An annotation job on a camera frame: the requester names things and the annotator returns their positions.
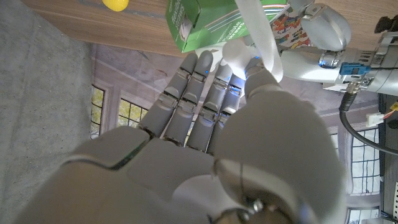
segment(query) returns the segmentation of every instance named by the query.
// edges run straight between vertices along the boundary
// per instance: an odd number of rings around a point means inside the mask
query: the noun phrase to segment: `blue connector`
[[[370,66],[365,66],[361,63],[343,62],[340,67],[340,75],[365,75],[370,71]]]

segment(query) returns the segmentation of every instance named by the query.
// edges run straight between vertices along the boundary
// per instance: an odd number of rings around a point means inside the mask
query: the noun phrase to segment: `colorful box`
[[[271,22],[289,8],[287,0],[261,3]],[[249,34],[234,0],[169,0],[166,20],[183,53]]]

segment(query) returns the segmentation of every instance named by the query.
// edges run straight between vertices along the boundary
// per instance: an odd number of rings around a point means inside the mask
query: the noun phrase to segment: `gray robotic hand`
[[[78,147],[16,223],[343,222],[343,169],[326,127],[258,58],[246,82],[219,66],[182,147],[212,60],[188,55],[138,129]]]

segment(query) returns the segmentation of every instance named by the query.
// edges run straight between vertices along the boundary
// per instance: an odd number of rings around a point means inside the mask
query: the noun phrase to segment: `electrical wire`
[[[388,67],[388,68],[371,68],[372,71],[383,71],[383,70],[398,70],[398,67]]]
[[[386,115],[384,115],[383,119],[387,119],[387,118],[390,117],[394,112],[395,112],[395,110],[386,113]]]
[[[371,146],[375,149],[378,149],[382,152],[386,152],[389,154],[393,154],[395,156],[398,156],[398,150],[391,149],[386,146],[381,146],[378,143],[375,143],[373,141],[368,140],[364,136],[360,135],[355,129],[349,124],[347,120],[347,115],[346,112],[349,110],[350,106],[353,104],[353,101],[355,100],[356,93],[349,93],[346,92],[344,94],[343,99],[341,100],[341,104],[339,107],[339,112],[340,112],[340,120],[343,126],[347,129],[347,131],[354,136],[356,139],[360,140],[361,142],[367,144],[368,146]]]

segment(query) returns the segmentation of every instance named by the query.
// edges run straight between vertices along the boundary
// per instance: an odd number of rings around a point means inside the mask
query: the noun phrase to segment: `wooden table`
[[[75,39],[183,57],[164,18],[167,0],[130,0],[123,12],[105,8],[101,0],[22,0],[62,32]],[[398,14],[398,0],[333,0],[325,3],[351,24],[349,47],[374,50],[382,16]]]

